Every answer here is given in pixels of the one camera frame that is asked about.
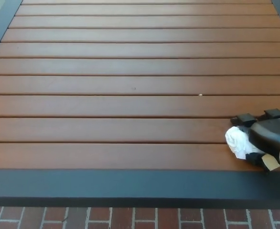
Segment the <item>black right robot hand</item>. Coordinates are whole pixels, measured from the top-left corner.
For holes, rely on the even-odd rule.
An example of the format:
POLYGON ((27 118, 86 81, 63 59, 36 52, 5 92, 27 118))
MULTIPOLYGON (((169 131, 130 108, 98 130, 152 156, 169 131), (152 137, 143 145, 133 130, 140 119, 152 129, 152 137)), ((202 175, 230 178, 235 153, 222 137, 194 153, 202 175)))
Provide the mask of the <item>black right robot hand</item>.
POLYGON ((265 110, 259 117, 246 113, 230 119, 226 143, 236 158, 270 172, 280 168, 280 110, 265 110))

